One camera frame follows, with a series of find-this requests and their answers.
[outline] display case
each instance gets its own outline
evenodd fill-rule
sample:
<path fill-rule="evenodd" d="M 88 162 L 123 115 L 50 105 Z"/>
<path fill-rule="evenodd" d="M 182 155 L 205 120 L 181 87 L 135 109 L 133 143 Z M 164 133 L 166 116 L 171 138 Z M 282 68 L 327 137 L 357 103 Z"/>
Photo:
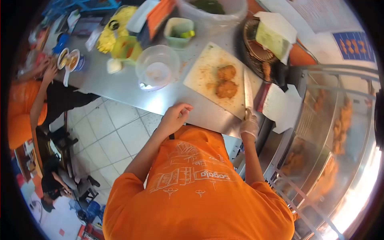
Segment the display case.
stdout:
<path fill-rule="evenodd" d="M 302 73 L 299 93 L 305 92 L 301 111 L 294 129 L 268 136 L 259 154 L 264 177 L 298 213 L 294 239 L 344 239 L 379 171 L 372 107 L 377 71 L 346 65 L 295 71 Z M 358 89 L 350 79 L 360 81 Z"/>

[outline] black cap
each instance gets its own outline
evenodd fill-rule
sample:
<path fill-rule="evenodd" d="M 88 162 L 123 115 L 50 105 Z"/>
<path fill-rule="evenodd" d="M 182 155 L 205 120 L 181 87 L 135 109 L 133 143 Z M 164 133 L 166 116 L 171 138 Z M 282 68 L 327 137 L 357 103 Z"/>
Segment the black cap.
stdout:
<path fill-rule="evenodd" d="M 52 209 L 55 208 L 55 207 L 53 206 L 53 204 L 49 204 L 49 203 L 47 203 L 47 202 L 44 200 L 44 197 L 41 198 L 41 205 L 43 206 L 43 208 L 44 208 L 47 212 L 52 212 Z"/>

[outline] poster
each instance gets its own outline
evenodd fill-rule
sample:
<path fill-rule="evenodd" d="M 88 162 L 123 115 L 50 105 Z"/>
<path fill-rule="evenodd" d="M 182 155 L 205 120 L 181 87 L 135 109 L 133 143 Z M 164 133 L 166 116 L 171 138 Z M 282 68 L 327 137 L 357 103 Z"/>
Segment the poster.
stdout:
<path fill-rule="evenodd" d="M 344 0 L 285 0 L 314 33 L 361 31 L 361 25 Z"/>
<path fill-rule="evenodd" d="M 375 62 L 373 48 L 364 32 L 333 33 L 344 60 Z"/>

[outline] orange container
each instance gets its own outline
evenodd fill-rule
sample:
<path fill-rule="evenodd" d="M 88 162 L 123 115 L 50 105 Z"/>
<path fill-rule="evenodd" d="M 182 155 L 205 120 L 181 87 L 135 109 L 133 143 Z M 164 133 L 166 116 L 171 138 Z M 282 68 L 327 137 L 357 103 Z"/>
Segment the orange container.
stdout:
<path fill-rule="evenodd" d="M 164 20 L 169 16 L 174 8 L 175 0 L 161 0 L 160 3 L 147 14 L 150 39 L 153 39 Z"/>

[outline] green container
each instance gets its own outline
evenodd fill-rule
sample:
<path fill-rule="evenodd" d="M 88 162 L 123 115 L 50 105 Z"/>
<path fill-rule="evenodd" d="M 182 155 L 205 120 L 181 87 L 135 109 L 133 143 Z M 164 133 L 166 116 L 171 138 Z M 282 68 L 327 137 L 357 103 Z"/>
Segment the green container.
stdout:
<path fill-rule="evenodd" d="M 167 39 L 168 46 L 175 50 L 182 50 L 191 38 L 175 38 L 172 36 L 180 36 L 182 33 L 194 30 L 194 23 L 186 18 L 170 18 L 164 29 L 164 37 Z"/>
<path fill-rule="evenodd" d="M 136 60 L 141 54 L 140 43 L 135 36 L 120 36 L 111 51 L 111 56 L 120 61 L 135 65 Z"/>

